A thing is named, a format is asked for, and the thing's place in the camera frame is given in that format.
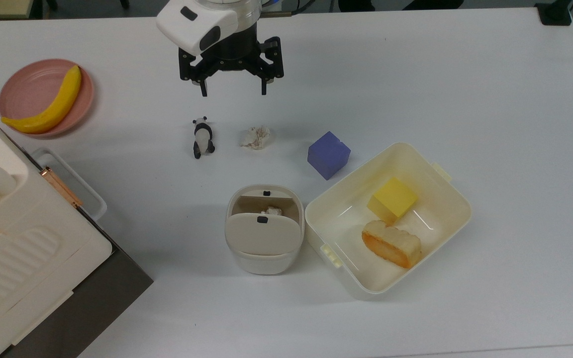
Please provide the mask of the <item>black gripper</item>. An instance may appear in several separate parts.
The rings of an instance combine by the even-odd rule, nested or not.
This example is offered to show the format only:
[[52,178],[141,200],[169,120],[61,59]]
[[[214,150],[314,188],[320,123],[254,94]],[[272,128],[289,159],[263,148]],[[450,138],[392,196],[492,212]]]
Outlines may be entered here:
[[217,71],[248,71],[261,79],[261,95],[267,94],[274,79],[284,77],[280,37],[260,42],[256,25],[222,39],[199,55],[179,49],[178,61],[180,79],[200,86],[203,97],[207,97],[205,80]]

